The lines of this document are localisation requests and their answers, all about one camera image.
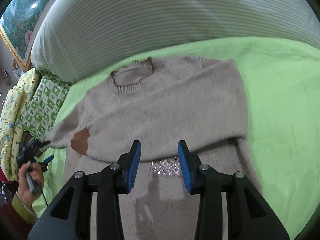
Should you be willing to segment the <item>yellow cartoon print blanket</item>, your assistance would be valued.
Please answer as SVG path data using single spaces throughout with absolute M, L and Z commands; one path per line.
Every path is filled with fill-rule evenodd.
M 18 116 L 31 101 L 37 88 L 40 73 L 31 69 L 24 73 L 16 86 L 10 89 L 1 112 L 1 171 L 8 181 L 16 181 L 19 153 L 19 142 L 23 130 L 15 125 Z

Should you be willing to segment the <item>gold framed flower painting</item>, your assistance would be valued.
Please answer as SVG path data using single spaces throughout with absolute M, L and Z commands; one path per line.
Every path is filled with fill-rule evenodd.
M 31 68 L 34 38 L 55 0 L 12 0 L 1 16 L 1 38 L 23 70 Z

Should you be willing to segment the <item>striped white green duvet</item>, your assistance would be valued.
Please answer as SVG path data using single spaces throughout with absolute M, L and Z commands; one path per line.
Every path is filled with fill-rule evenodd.
M 145 51 L 244 36 L 317 48 L 319 20 L 306 0 L 56 0 L 31 62 L 73 84 Z

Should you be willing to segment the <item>light green bed sheet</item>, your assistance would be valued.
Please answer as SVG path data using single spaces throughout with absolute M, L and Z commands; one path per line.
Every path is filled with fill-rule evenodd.
M 286 39 L 238 37 L 149 52 L 184 54 L 235 59 L 264 196 L 291 238 L 304 234 L 314 226 L 319 205 L 319 50 Z

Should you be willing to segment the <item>beige knitted sweater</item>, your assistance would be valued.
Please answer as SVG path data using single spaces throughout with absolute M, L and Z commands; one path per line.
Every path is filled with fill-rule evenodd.
M 193 239 L 199 196 L 184 187 L 177 145 L 218 172 L 261 183 L 248 148 L 244 83 L 233 59 L 179 56 L 133 61 L 89 89 L 45 139 L 67 148 L 64 179 L 99 172 L 142 145 L 132 192 L 119 197 L 126 239 Z

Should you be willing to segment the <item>green checkered leaf pillow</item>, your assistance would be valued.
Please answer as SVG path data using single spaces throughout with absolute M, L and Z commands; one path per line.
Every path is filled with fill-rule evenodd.
M 50 72 L 42 72 L 41 81 L 25 109 L 18 116 L 16 126 L 29 132 L 37 140 L 50 131 L 62 107 L 70 85 Z

